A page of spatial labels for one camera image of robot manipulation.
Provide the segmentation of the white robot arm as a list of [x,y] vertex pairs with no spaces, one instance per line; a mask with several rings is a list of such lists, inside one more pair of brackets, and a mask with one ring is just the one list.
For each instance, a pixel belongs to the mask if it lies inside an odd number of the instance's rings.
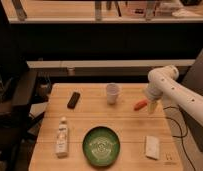
[[152,69],[144,94],[149,104],[155,104],[163,94],[167,95],[203,127],[203,96],[179,84],[179,71],[174,65]]

